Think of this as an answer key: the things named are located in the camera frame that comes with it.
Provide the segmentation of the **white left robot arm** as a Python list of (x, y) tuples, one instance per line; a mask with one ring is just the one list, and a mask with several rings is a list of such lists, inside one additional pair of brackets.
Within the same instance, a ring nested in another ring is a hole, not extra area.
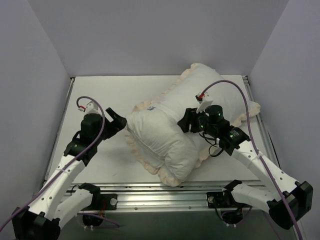
[(66, 146), (55, 171), (39, 191), (38, 196), (12, 214), (14, 234), (18, 240), (56, 240), (61, 229), (83, 209), (100, 210), (103, 197), (98, 186), (81, 184), (65, 201), (62, 197), (74, 179), (85, 169), (98, 152), (99, 144), (123, 130), (127, 120), (106, 109), (112, 121), (90, 109)]

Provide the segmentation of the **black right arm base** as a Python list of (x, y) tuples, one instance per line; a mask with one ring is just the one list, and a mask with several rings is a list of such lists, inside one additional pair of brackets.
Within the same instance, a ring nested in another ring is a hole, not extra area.
[(206, 193), (206, 202), (209, 209), (214, 209), (217, 217), (227, 226), (236, 228), (251, 213), (252, 207), (236, 202), (231, 190), (242, 184), (240, 180), (233, 180), (224, 190)]

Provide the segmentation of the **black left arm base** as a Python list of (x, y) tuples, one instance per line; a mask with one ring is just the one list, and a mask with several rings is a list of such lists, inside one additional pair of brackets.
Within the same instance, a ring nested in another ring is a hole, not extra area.
[[(119, 228), (120, 226), (111, 220), (105, 220), (105, 211), (114, 211), (117, 209), (118, 195), (116, 193), (102, 193), (101, 188), (91, 183), (76, 184), (77, 190), (86, 190), (92, 194), (92, 200), (89, 206), (85, 207), (88, 211), (98, 211), (98, 213), (87, 213), (82, 215), (82, 223), (90, 228)], [(74, 187), (70, 195), (76, 192)]]

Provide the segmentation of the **grey and cream pillowcase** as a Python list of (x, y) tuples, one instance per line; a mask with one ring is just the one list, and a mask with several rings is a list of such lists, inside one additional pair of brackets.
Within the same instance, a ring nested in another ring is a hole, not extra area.
[[(212, 104), (222, 107), (224, 118), (233, 126), (239, 127), (242, 122), (246, 121), (247, 117), (254, 117), (260, 113), (261, 106), (258, 103), (250, 100), (244, 101), (240, 91), (234, 85), (224, 82), (224, 78), (214, 69), (201, 63), (192, 64), (165, 92), (152, 100), (137, 104), (131, 113), (157, 108), (178, 122), (183, 118), (187, 108), (197, 108), (200, 105), (196, 100), (196, 95), (204, 91), (210, 84), (214, 84), (207, 90), (208, 94), (213, 98)], [(198, 159), (193, 168), (194, 170), (209, 158), (210, 147), (200, 135), (190, 132), (184, 134), (196, 144), (198, 150)], [(140, 162), (145, 170), (152, 175), (158, 175), (161, 182), (163, 177), (166, 180), (171, 180), (166, 173), (153, 168), (147, 163), (147, 160), (151, 160), (150, 155), (143, 152), (134, 143), (127, 129), (125, 138), (136, 160)]]

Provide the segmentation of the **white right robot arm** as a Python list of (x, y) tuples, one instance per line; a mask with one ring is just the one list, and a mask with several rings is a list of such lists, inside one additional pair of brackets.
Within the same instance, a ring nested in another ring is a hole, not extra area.
[(307, 181), (298, 182), (255, 150), (250, 137), (224, 118), (221, 106), (210, 105), (202, 112), (187, 108), (177, 124), (185, 133), (202, 132), (218, 140), (220, 149), (241, 162), (267, 188), (263, 191), (233, 180), (223, 189), (225, 205), (244, 204), (260, 209), (285, 230), (311, 210), (313, 187)]

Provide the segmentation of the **white pillow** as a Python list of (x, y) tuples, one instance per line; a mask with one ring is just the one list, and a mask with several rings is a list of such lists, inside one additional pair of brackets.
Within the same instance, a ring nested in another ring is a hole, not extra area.
[(164, 184), (175, 187), (188, 178), (198, 149), (171, 116), (157, 108), (144, 109), (131, 113), (126, 121), (133, 142), (151, 157), (146, 162), (171, 178), (163, 177)]

